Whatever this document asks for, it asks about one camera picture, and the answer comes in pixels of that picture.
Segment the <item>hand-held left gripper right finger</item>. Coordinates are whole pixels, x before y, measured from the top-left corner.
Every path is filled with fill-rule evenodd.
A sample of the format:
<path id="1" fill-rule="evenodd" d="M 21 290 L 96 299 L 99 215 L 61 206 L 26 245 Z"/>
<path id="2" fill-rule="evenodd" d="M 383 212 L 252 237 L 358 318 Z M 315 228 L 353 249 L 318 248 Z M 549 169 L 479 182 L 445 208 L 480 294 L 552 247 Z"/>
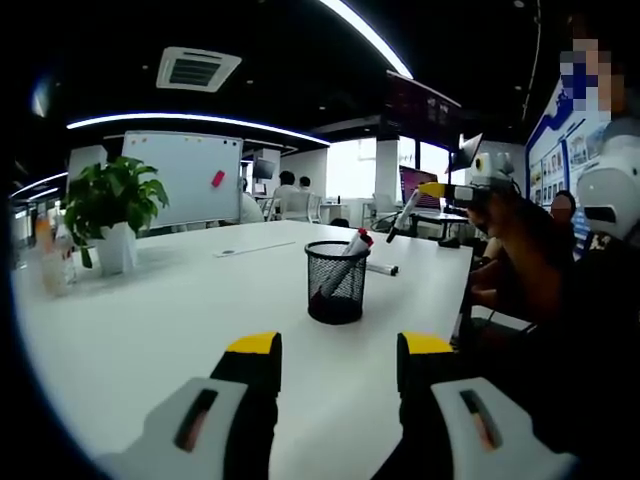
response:
<path id="1" fill-rule="evenodd" d="M 575 456 L 555 452 L 531 416 L 456 366 L 450 344 L 404 331 L 396 344 L 401 438 L 378 479 L 568 479 Z"/>

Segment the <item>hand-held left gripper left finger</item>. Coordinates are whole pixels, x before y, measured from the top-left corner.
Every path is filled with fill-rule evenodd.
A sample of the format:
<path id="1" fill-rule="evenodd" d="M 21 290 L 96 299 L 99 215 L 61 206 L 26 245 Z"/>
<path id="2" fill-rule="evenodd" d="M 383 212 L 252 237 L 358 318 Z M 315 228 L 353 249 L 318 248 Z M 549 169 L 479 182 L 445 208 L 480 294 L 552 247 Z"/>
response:
<path id="1" fill-rule="evenodd" d="M 266 479 L 278 421 L 282 338 L 242 337 L 208 377 L 195 377 L 146 416 L 142 434 L 97 459 L 108 479 Z"/>

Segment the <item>person's right hand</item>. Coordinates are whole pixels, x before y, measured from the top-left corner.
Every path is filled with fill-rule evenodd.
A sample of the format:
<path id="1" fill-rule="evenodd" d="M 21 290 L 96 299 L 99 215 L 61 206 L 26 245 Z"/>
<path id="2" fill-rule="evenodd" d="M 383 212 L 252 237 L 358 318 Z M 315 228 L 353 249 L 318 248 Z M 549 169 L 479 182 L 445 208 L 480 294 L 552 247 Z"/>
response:
<path id="1" fill-rule="evenodd" d="M 522 230 L 519 207 L 522 197 L 515 191 L 493 191 L 480 204 L 467 209 L 469 221 L 490 237 L 509 242 Z"/>

